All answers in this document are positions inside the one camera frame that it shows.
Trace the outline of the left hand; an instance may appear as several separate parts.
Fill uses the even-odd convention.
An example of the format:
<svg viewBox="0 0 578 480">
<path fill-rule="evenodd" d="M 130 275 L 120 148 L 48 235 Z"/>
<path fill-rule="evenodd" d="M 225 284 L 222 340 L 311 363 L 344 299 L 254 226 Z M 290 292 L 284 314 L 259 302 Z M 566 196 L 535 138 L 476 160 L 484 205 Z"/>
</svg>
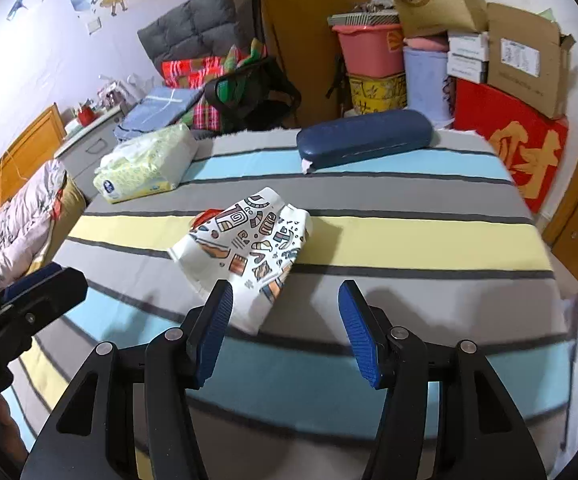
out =
<svg viewBox="0 0 578 480">
<path fill-rule="evenodd" d="M 16 466 L 23 466 L 27 449 L 21 439 L 20 428 L 12 418 L 9 404 L 0 394 L 0 449 Z"/>
</svg>

